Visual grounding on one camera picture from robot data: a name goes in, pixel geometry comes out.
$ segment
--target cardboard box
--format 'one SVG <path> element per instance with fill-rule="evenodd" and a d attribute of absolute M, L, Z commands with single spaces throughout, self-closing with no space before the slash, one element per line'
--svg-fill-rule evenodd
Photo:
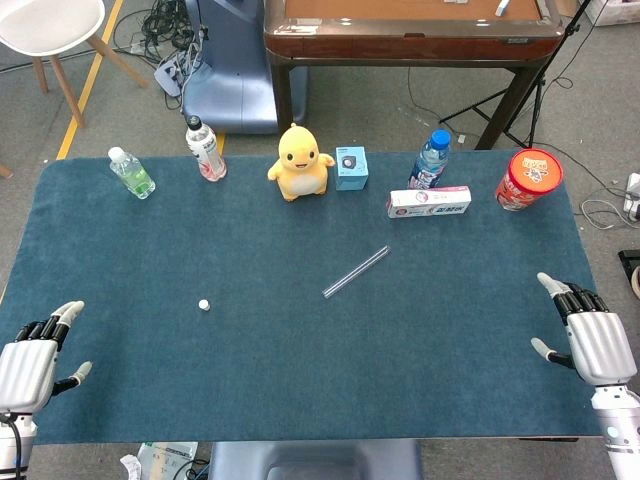
<path fill-rule="evenodd" d="M 600 14 L 600 10 L 606 3 L 606 0 L 591 0 L 591 3 L 587 7 L 587 16 L 593 24 Z M 603 27 L 605 25 L 620 25 L 623 23 L 635 23 L 640 22 L 640 0 L 623 1 L 623 0 L 609 0 L 609 3 L 598 22 L 595 23 L 596 27 Z"/>
<path fill-rule="evenodd" d="M 428 190 L 395 190 L 389 193 L 389 218 L 425 217 L 464 213 L 471 203 L 469 187 L 443 187 Z"/>
<path fill-rule="evenodd" d="M 336 190 L 362 190 L 369 178 L 364 147 L 336 148 Z"/>

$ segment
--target small blue box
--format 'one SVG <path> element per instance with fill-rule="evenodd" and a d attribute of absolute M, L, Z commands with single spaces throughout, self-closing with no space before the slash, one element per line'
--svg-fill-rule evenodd
<path fill-rule="evenodd" d="M 362 190 L 369 178 L 364 147 L 336 148 L 336 190 Z"/>

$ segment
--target red can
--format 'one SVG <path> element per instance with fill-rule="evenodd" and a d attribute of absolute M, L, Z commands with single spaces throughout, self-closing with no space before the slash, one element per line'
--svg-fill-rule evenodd
<path fill-rule="evenodd" d="M 562 183 L 564 171 L 549 152 L 527 148 L 516 153 L 496 189 L 505 210 L 522 210 Z"/>

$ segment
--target blue bottle cap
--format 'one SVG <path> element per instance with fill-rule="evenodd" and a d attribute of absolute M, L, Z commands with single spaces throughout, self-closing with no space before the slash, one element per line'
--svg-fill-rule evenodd
<path fill-rule="evenodd" d="M 451 135 L 446 130 L 436 130 L 431 134 L 431 148 L 444 150 L 451 143 Z"/>

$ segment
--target blue machine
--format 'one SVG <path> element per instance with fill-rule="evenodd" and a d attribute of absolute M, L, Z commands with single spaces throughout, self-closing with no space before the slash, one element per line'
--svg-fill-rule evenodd
<path fill-rule="evenodd" d="M 216 131 L 277 133 L 271 69 L 263 37 L 263 0 L 186 0 L 194 31 L 208 28 L 203 63 L 184 92 L 184 114 Z M 307 113 L 309 72 L 291 70 L 296 123 Z"/>

